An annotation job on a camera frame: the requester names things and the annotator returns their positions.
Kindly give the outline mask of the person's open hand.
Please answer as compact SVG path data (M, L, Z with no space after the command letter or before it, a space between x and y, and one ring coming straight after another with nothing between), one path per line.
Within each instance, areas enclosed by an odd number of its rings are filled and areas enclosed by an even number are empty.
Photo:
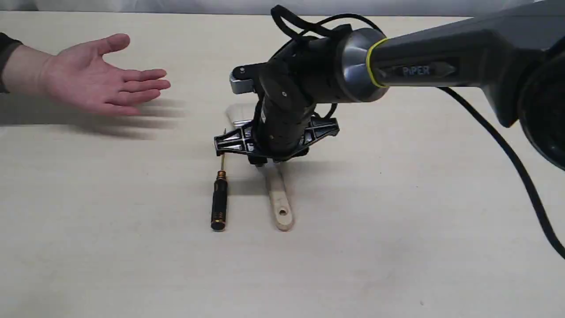
M138 115L139 105L161 96L171 83L163 69L125 70L104 60L130 42L127 34L113 34L48 56L38 78L41 93L93 114Z

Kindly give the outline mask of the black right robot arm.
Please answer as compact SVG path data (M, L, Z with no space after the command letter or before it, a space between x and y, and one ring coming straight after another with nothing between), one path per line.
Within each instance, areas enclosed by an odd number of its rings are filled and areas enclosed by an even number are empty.
M289 41L264 63L236 67L236 94L258 95L253 119L214 138L216 155L288 161L339 133L319 104L368 103L391 87L480 88L498 121L564 168L564 2L544 0L388 38L375 25L329 29L276 5Z

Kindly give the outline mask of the person's forearm dark sleeve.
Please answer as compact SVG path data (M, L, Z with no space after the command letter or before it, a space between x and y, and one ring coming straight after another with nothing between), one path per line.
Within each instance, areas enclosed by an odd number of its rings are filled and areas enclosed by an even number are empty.
M0 34L0 91L44 96L44 69L53 56Z

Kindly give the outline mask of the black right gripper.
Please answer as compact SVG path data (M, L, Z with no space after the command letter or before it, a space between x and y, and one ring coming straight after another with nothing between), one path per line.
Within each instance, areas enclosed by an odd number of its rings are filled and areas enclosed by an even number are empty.
M297 73L286 62L271 60L260 71L264 89L258 95L252 121L214 138L215 153L246 155L261 166L305 156L311 145L340 129L334 117L315 115L316 102L300 87Z

